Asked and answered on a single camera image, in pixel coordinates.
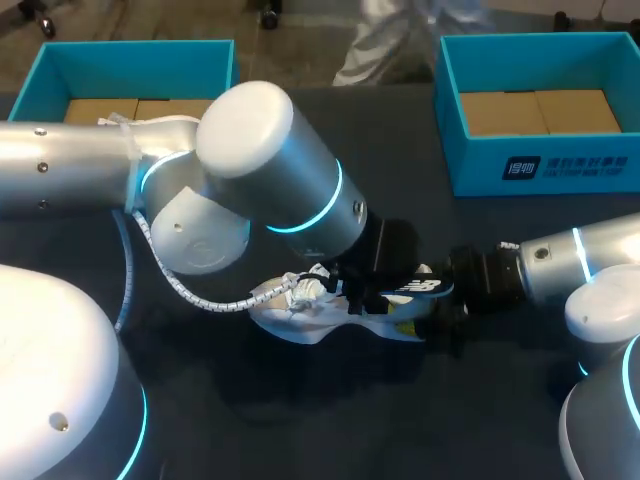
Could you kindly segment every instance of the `logo on box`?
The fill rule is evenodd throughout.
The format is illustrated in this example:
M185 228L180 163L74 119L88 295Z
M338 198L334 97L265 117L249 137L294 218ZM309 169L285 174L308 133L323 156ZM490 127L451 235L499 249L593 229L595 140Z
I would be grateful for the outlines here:
M536 176L540 157L511 157L502 174L503 180L531 180Z

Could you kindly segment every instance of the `glowing blue light ring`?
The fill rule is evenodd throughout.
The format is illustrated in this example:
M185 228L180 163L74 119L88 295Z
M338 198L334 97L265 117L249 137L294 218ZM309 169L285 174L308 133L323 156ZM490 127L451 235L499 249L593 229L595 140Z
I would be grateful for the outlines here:
M144 185L145 183L147 183L147 180L149 180L149 178L151 177L151 175L153 175L161 166L163 166L164 164L170 162L171 160L175 160L176 158L179 158L185 154L189 153L188 150L182 150L179 152L174 152L170 155L167 155L166 157L161 158L159 161L157 161L156 163L154 163L153 165L151 165L151 167L149 167L149 170L147 170L144 174L144 176L142 177L142 182L140 182L140 193L142 193L144 191Z
M622 386L624 387L624 396L627 399L627 405L629 405L631 416L636 422L638 430L640 430L640 412L638 412L638 407L633 399L633 393L631 392L631 382L629 381L629 357L631 357L633 344L636 343L638 337L640 337L640 335L631 340L631 343L627 347L627 350L624 352L624 358L622 359Z
M136 457L138 456L138 453L140 453L140 448L142 447L142 441L144 440L144 434L145 434L145 431L147 430L147 396L145 395L144 388L142 388L142 386L140 386L140 389L142 390L142 402L144 405L144 413L142 416L142 428L140 429L140 436L138 437L138 443L136 444L136 448L133 449L131 458L129 458L129 461L124 466L124 468L122 469L122 472L120 472L120 475L118 475L116 480L124 480L124 478L127 476L127 473L129 473L129 470L131 470L131 467L133 467L133 463L136 461Z
M336 187L336 191L333 192L333 196L329 200L329 203L327 203L327 205L322 210L320 210L320 213L318 213L312 219L307 220L303 224L298 225L296 227L277 228L277 227L270 227L269 225L267 225L267 228L275 233L296 233L296 232L305 230L311 227L312 225L318 223L320 220L322 220L322 218L327 213L329 213L329 210L331 210L333 205L336 203L336 200L338 200L338 195L340 195L340 191L342 190L342 167L340 166L340 162L338 162L338 159L336 159L336 163L338 164L338 186Z
M573 239L576 242L576 253L582 264L582 271L584 272L584 279L588 282L591 280L591 271L589 270L589 264L587 263L587 252L582 244L582 237L580 236L580 230L573 229Z

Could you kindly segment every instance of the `robot end cap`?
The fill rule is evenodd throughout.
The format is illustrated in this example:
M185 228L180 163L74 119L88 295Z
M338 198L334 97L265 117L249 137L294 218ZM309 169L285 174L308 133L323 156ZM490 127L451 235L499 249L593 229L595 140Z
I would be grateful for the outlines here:
M212 175L237 178L280 150L293 122L293 103L269 82L246 82L211 104L196 133L196 152Z

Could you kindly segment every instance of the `chair wheel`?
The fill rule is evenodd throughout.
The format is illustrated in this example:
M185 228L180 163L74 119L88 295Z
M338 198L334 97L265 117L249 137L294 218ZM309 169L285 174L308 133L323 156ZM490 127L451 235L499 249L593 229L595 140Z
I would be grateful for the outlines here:
M278 14L273 11L271 5L267 5L260 13L260 25L265 30L278 28Z
M20 10L20 13L25 18L25 20L33 20L34 18L36 18L35 9L32 6L27 5L25 2L20 2L18 4L18 10Z
M557 12L553 17L554 32L568 32L573 22L564 12Z
M38 20L38 25L40 25L40 30L44 33L44 36L47 38L53 38L56 36L56 26L49 17L42 17Z

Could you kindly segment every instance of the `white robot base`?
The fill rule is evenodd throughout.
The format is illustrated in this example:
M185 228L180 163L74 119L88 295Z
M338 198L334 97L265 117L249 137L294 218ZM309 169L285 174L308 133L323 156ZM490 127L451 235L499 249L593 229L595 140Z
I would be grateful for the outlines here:
M161 478L146 394L100 307L62 280L7 266L0 305L0 478Z

